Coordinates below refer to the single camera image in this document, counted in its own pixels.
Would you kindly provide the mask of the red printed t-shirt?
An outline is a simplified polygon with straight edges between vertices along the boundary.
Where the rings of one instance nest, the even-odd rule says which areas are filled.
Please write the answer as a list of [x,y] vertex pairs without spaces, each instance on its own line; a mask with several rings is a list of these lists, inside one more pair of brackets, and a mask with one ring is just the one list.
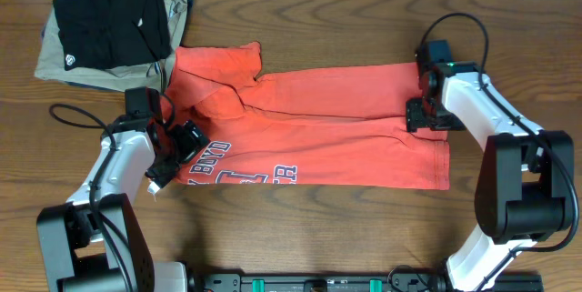
[[413,63],[266,74],[257,42],[181,47],[166,94],[165,116],[209,139],[183,184],[449,187],[446,134],[406,129]]

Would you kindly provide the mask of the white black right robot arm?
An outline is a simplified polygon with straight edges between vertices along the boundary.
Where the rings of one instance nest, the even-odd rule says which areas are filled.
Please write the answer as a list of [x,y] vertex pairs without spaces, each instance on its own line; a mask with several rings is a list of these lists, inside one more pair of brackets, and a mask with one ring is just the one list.
[[573,140],[522,116],[474,62],[438,58],[417,66],[422,94],[406,104],[407,130],[466,130],[483,151],[477,225],[431,290],[540,290],[538,276],[503,272],[524,253],[556,252],[573,240],[580,215]]

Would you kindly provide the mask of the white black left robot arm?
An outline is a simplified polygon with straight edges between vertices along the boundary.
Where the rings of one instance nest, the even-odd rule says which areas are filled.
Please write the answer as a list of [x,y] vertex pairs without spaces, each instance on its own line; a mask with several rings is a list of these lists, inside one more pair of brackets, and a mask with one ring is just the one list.
[[182,262],[155,262],[132,207],[144,178],[159,192],[208,145],[190,120],[166,127],[120,116],[107,127],[85,182],[36,229],[52,291],[194,291]]

